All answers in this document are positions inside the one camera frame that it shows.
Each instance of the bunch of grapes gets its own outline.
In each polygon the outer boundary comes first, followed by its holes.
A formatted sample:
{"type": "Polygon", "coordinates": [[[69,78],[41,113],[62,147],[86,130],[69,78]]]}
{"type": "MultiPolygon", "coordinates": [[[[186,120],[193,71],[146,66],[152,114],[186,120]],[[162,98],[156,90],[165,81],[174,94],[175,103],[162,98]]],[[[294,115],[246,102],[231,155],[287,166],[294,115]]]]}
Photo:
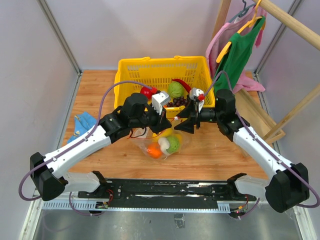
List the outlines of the bunch of grapes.
{"type": "Polygon", "coordinates": [[[190,102],[190,97],[189,95],[184,98],[184,96],[176,97],[172,100],[172,102],[167,103],[168,108],[173,108],[173,107],[180,107],[180,106],[187,106],[190,102]]]}

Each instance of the white wall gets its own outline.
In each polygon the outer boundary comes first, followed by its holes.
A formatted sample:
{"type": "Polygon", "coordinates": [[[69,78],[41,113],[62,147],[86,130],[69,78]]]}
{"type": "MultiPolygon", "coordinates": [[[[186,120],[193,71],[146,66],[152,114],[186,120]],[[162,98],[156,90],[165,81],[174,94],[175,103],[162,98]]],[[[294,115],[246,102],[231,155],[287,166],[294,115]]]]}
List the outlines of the white wall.
{"type": "MultiPolygon", "coordinates": [[[[116,69],[123,58],[204,56],[220,4],[220,0],[47,2],[82,69],[116,69]]],[[[273,2],[287,11],[293,0],[273,2]]],[[[227,20],[242,9],[242,1],[233,0],[227,20]]],[[[253,51],[247,69],[257,67],[279,25],[267,17],[262,44],[253,51]]]]}
{"type": "Polygon", "coordinates": [[[76,74],[37,1],[3,1],[0,33],[0,238],[16,240],[30,204],[19,182],[33,153],[57,147],[76,74]]]}
{"type": "MultiPolygon", "coordinates": [[[[294,16],[320,34],[320,2],[304,1],[294,16]]],[[[266,88],[271,115],[280,121],[303,97],[320,83],[320,51],[291,30],[286,30],[266,66],[259,74],[266,88]]],[[[286,136],[279,142],[281,153],[294,163],[303,163],[309,181],[320,194],[320,97],[299,113],[284,128],[286,136]]],[[[310,193],[309,204],[315,203],[310,193]]],[[[320,238],[320,208],[310,210],[320,238]]]]}

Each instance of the yellow clothes hanger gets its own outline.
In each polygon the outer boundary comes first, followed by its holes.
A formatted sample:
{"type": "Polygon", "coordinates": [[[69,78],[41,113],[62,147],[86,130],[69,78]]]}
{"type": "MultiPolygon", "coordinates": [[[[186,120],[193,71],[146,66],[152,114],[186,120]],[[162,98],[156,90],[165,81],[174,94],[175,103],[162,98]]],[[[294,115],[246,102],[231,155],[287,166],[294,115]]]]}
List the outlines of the yellow clothes hanger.
{"type": "MultiPolygon", "coordinates": [[[[251,28],[258,19],[262,19],[262,16],[257,16],[257,13],[258,13],[258,7],[259,7],[259,4],[262,0],[259,0],[255,6],[255,10],[254,10],[254,15],[253,15],[253,18],[248,21],[245,25],[243,25],[238,31],[237,33],[240,34],[244,29],[246,29],[247,27],[251,28]]],[[[222,60],[222,58],[228,53],[229,51],[229,48],[231,46],[231,42],[228,41],[228,43],[224,46],[224,48],[221,50],[221,52],[219,53],[218,57],[216,58],[216,63],[219,64],[222,60]]]]}

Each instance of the blue hanger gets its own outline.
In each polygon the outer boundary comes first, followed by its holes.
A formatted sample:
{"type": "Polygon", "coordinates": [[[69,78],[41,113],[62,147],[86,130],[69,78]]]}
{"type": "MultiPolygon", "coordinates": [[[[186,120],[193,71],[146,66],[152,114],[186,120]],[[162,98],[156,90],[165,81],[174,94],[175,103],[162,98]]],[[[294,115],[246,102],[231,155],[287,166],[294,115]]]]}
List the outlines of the blue hanger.
{"type": "Polygon", "coordinates": [[[248,7],[246,7],[246,5],[247,5],[247,3],[244,3],[244,7],[245,7],[245,8],[244,8],[243,10],[241,10],[238,14],[236,14],[233,18],[231,18],[231,19],[229,20],[229,23],[232,23],[237,17],[242,18],[244,15],[247,14],[247,12],[249,11],[249,9],[252,8],[252,7],[254,7],[256,4],[254,3],[254,4],[252,4],[252,5],[248,6],[248,7]]]}

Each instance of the gray floor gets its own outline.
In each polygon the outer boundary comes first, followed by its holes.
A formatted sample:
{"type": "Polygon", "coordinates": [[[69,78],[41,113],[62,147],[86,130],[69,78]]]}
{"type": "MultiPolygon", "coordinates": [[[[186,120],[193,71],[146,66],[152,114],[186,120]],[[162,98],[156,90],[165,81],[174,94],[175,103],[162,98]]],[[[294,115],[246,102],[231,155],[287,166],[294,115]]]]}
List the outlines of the gray floor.
{"type": "Polygon", "coordinates": [[[265,204],[243,220],[221,213],[186,213],[184,222],[177,217],[172,212],[121,211],[86,217],[71,210],[43,210],[33,240],[302,239],[293,210],[277,213],[265,204]]]}

